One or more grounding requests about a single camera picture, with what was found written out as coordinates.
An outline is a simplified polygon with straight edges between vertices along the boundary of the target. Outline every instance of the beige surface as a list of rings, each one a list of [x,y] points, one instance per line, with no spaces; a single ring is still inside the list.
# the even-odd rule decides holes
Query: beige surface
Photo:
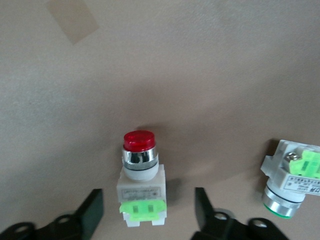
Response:
[[[76,44],[46,3],[0,0],[1,230],[46,225],[103,188],[94,240],[187,240],[201,186],[241,222],[319,239],[320,198],[276,218],[259,168],[271,139],[320,145],[320,1],[86,0],[99,28]],[[134,129],[156,135],[165,226],[127,228],[118,213]]]

